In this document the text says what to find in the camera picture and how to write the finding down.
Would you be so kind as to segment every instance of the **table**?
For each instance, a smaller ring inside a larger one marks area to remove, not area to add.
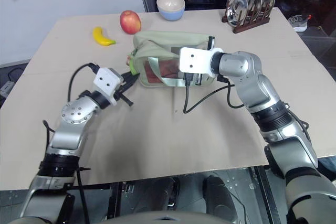
[[[142,30],[188,31],[216,37],[225,52],[244,50],[261,58],[263,72],[282,100],[310,123],[309,133],[319,157],[336,154],[336,84],[294,32],[280,10],[274,8],[268,24],[233,34],[220,19],[223,10],[185,12],[175,22],[158,13],[139,13]],[[117,43],[96,44],[95,26],[105,28]],[[59,123],[73,71],[87,62],[128,71],[132,36],[119,25],[119,15],[69,17],[59,20],[48,34],[0,111],[0,190],[25,189],[43,159],[47,120]],[[74,81],[72,98],[92,87],[90,70]],[[223,85],[214,82],[190,90],[193,104]],[[226,91],[184,115],[184,88],[145,88],[136,83],[126,92],[134,102],[118,102],[102,111],[90,129],[80,165],[84,184],[110,183],[263,165],[266,143],[253,118],[244,109],[231,109]],[[232,103],[240,104],[236,93]]]

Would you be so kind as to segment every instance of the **banana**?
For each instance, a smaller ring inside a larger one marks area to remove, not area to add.
[[[115,40],[105,38],[103,36],[103,29],[99,26],[93,29],[92,35],[93,35],[94,40],[102,46],[109,46],[111,44],[116,43]]]

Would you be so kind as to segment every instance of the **light green bag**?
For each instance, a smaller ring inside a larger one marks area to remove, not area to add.
[[[172,31],[140,31],[133,37],[135,49],[130,57],[133,74],[140,73],[140,81],[147,87],[184,87],[183,73],[179,71],[179,53],[182,47],[207,49],[209,35]],[[195,85],[194,75],[191,85]],[[214,78],[202,76],[202,85]]]

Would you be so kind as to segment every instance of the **light blue bowl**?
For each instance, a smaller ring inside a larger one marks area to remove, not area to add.
[[[184,13],[184,0],[157,0],[156,4],[161,16],[167,20],[178,20]]]

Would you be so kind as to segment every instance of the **red apple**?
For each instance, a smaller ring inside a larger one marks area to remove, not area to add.
[[[141,30],[141,21],[134,11],[124,10],[120,14],[120,26],[125,33],[135,34]]]

